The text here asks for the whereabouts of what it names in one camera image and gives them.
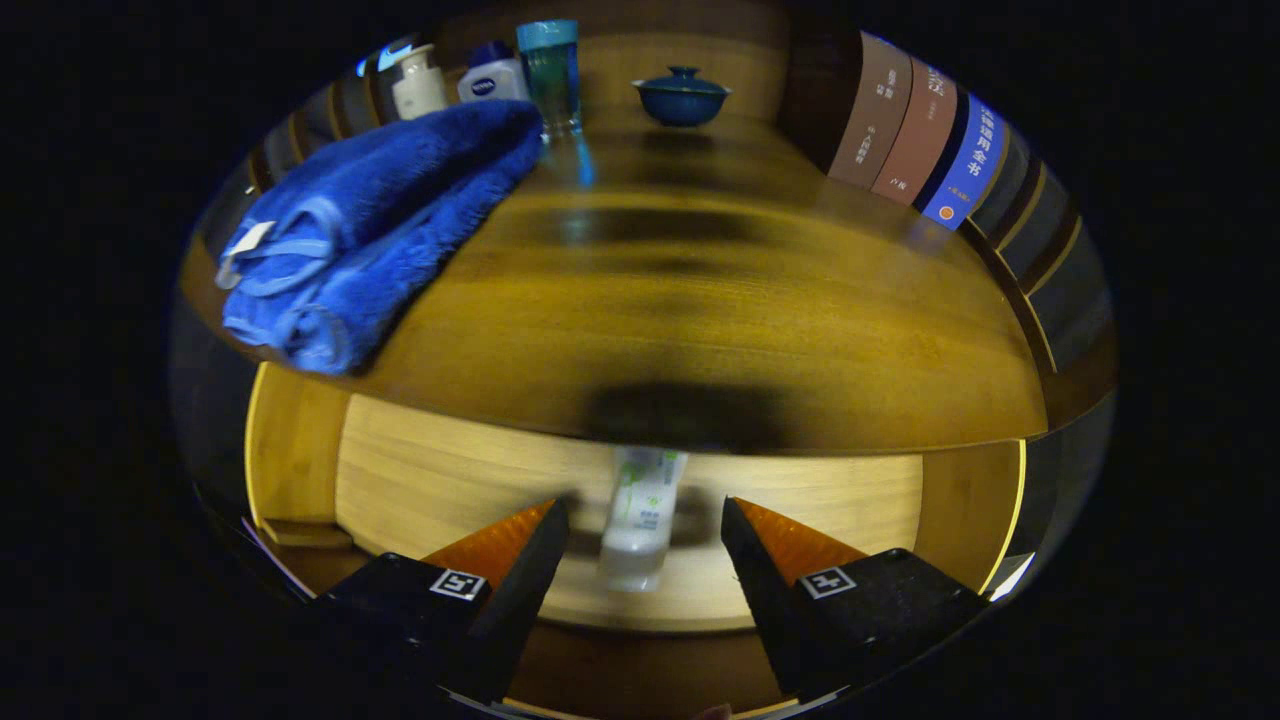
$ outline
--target white tube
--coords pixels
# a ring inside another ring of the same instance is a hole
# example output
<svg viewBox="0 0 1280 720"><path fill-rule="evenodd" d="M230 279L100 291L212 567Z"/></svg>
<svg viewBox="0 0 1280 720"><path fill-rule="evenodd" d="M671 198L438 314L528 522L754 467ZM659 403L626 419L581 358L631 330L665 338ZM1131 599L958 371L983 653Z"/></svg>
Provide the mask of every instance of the white tube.
<svg viewBox="0 0 1280 720"><path fill-rule="evenodd" d="M658 589L686 462L689 454L675 450L613 448L613 501L600 550L600 574L609 589Z"/></svg>

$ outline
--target wooden table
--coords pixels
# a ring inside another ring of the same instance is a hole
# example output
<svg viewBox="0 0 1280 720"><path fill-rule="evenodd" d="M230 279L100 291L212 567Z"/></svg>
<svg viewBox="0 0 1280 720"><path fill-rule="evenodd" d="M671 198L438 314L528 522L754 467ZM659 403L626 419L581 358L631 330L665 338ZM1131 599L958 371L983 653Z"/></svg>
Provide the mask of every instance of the wooden table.
<svg viewBox="0 0 1280 720"><path fill-rule="evenodd" d="M959 234L827 179L767 123L668 129L620 109L584 124L367 373L329 382L504 427L739 454L1046 430L1027 340Z"/></svg>

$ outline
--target brown book spine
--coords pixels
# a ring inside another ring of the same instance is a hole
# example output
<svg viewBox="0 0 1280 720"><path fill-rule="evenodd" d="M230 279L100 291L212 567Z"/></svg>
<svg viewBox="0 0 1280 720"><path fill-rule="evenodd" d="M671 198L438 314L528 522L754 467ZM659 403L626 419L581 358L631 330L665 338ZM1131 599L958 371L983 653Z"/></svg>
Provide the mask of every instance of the brown book spine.
<svg viewBox="0 0 1280 720"><path fill-rule="evenodd" d="M910 205L937 165L956 115L955 82L911 58L911 97L902 129L872 192Z"/></svg>
<svg viewBox="0 0 1280 720"><path fill-rule="evenodd" d="M911 92L911 56L861 33L863 72L829 177L869 188L902 127Z"/></svg>

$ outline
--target towel label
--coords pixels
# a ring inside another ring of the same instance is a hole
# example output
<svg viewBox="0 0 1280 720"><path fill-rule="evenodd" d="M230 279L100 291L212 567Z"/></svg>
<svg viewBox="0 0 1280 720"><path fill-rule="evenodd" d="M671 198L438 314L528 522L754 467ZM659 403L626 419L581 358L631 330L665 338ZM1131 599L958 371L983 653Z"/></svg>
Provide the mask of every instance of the towel label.
<svg viewBox="0 0 1280 720"><path fill-rule="evenodd" d="M232 272L232 263L236 261L237 255L243 255L250 250L257 247L257 243L262 242L262 237L266 236L266 231L271 229L275 220L269 220L266 223L259 223L248 229L243 237L232 247L227 258L223 259L223 264L218 268L218 275L214 277L214 284L221 290L230 290L236 287L236 283L241 281L238 273Z"/></svg>

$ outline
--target teal cup lid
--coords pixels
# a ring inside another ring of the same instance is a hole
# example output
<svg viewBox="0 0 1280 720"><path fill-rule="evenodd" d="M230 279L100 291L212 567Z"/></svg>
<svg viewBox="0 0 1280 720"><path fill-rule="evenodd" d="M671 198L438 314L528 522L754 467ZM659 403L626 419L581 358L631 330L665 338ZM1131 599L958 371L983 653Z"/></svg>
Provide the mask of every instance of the teal cup lid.
<svg viewBox="0 0 1280 720"><path fill-rule="evenodd" d="M539 20L516 28L521 53L577 42L577 20Z"/></svg>

